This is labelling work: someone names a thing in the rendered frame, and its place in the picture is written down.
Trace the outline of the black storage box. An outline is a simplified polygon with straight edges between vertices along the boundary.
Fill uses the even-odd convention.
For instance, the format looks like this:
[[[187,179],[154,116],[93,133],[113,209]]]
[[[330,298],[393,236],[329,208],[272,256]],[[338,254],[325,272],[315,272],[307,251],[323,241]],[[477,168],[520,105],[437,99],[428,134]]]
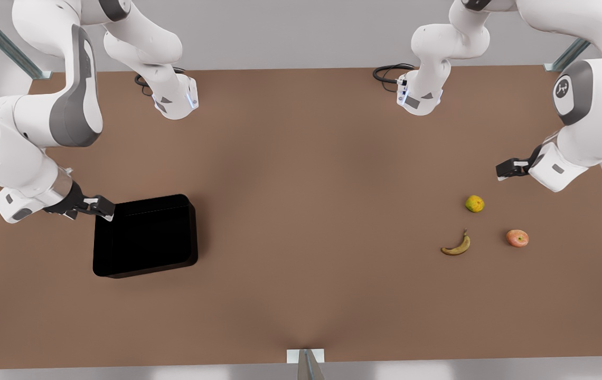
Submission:
[[[198,261],[195,208],[183,194],[117,204],[112,221],[96,218],[93,273],[126,278]]]

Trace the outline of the yellow brown banana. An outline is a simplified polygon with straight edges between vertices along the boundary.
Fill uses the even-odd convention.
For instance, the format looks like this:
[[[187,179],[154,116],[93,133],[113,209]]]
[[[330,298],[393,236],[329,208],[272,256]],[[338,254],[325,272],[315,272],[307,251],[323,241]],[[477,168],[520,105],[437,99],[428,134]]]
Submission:
[[[467,252],[470,248],[471,243],[472,241],[470,239],[470,236],[467,235],[467,229],[464,229],[461,243],[458,246],[454,248],[441,248],[440,250],[445,255],[457,257],[458,255]]]

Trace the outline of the silver frame post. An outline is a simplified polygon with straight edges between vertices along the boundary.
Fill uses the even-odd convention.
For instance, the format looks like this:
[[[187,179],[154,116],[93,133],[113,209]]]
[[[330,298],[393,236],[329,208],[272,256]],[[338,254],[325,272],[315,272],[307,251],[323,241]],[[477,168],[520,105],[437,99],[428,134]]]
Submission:
[[[320,363],[325,363],[325,349],[287,349],[288,364],[298,365],[297,380],[325,380]]]
[[[19,47],[0,30],[0,51],[33,80],[47,80],[52,72],[41,70]]]
[[[566,67],[571,65],[586,48],[590,46],[590,42],[585,39],[578,38],[564,50],[564,52],[552,63],[545,63],[543,68],[547,72],[561,72]]]

